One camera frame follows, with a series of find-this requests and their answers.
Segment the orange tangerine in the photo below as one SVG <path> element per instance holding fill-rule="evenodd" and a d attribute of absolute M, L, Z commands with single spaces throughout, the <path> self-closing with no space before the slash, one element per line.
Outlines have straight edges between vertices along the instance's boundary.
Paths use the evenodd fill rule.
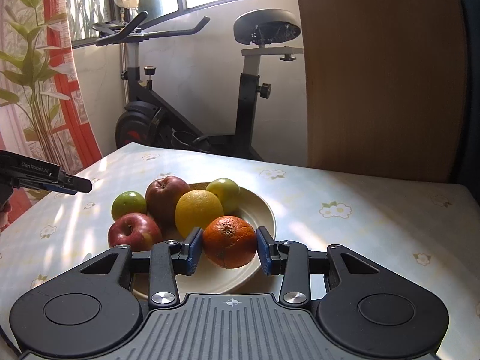
<path fill-rule="evenodd" d="M 202 232 L 202 248 L 205 255 L 219 267 L 243 267 L 256 256 L 256 231 L 243 219 L 222 216 Z"/>

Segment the dark red apple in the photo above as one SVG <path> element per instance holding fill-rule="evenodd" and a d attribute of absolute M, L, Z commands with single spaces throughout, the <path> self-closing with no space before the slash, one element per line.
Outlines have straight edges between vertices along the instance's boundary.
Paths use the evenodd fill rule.
<path fill-rule="evenodd" d="M 176 204 L 189 191 L 191 187 L 174 175 L 154 180 L 148 186 L 145 192 L 147 210 L 160 228 L 175 225 Z"/>

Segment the floral plastic tablecloth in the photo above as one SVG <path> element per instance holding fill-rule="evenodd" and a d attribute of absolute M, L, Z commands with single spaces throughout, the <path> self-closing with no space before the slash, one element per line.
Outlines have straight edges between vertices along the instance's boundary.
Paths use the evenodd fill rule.
<path fill-rule="evenodd" d="M 342 244 L 429 289 L 450 314 L 440 357 L 479 357 L 479 205 L 465 187 L 136 144 L 82 172 L 90 193 L 48 194 L 1 234 L 1 326 L 23 293 L 106 250 L 118 194 L 168 175 L 229 178 L 268 204 L 278 239 L 311 250 Z"/>

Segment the wooden wardrobe panel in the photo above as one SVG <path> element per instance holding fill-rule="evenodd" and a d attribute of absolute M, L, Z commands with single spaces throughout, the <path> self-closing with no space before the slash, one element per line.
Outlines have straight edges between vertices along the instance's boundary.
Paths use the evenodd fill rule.
<path fill-rule="evenodd" d="M 307 162 L 444 182 L 461 135 L 467 50 L 460 0 L 298 0 Z"/>

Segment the shiny red apple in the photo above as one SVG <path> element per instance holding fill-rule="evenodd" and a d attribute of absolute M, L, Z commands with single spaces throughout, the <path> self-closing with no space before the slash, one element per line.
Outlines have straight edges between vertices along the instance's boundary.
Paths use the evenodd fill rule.
<path fill-rule="evenodd" d="M 153 245 L 162 240 L 162 232 L 154 219 L 141 213 L 121 216 L 112 224 L 107 233 L 110 247 L 129 245 L 133 252 L 151 250 Z"/>

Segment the cream round plate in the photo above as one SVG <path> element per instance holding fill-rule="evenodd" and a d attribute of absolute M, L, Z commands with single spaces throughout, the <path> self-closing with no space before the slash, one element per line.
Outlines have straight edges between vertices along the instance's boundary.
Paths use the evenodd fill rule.
<path fill-rule="evenodd" d="M 145 192 L 148 214 L 166 241 L 183 242 L 202 228 L 202 256 L 191 276 L 178 275 L 180 298 L 188 293 L 228 293 L 260 269 L 255 230 L 276 235 L 266 202 L 233 180 L 187 184 L 175 176 L 153 181 Z"/>

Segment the bright green guava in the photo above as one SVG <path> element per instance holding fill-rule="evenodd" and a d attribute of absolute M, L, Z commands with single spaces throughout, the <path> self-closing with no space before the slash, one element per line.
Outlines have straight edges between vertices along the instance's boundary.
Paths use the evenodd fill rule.
<path fill-rule="evenodd" d="M 142 194 L 135 191 L 126 191 L 118 195 L 112 203 L 112 219 L 117 221 L 120 217 L 131 213 L 147 213 L 146 200 Z"/>

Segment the red floral curtain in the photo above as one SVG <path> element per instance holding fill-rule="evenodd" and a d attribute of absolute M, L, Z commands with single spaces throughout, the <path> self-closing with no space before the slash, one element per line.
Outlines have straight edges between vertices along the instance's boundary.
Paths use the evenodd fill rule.
<path fill-rule="evenodd" d="M 102 157 L 77 78 L 66 0 L 1 0 L 1 148 L 70 174 Z"/>

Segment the dark teal curtain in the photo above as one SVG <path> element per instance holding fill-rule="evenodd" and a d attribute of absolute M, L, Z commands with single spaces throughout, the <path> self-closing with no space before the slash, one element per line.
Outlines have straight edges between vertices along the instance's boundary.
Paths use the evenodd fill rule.
<path fill-rule="evenodd" d="M 460 0 L 466 39 L 466 92 L 462 130 L 451 180 L 479 200 L 479 0 Z"/>

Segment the yellow lemon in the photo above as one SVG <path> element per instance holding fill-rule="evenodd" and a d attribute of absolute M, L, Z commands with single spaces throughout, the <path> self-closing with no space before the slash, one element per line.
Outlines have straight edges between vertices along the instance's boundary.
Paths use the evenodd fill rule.
<path fill-rule="evenodd" d="M 176 204 L 176 229 L 183 238 L 187 238 L 194 228 L 205 229 L 223 215 L 223 207 L 215 194 L 202 189 L 191 190 Z"/>

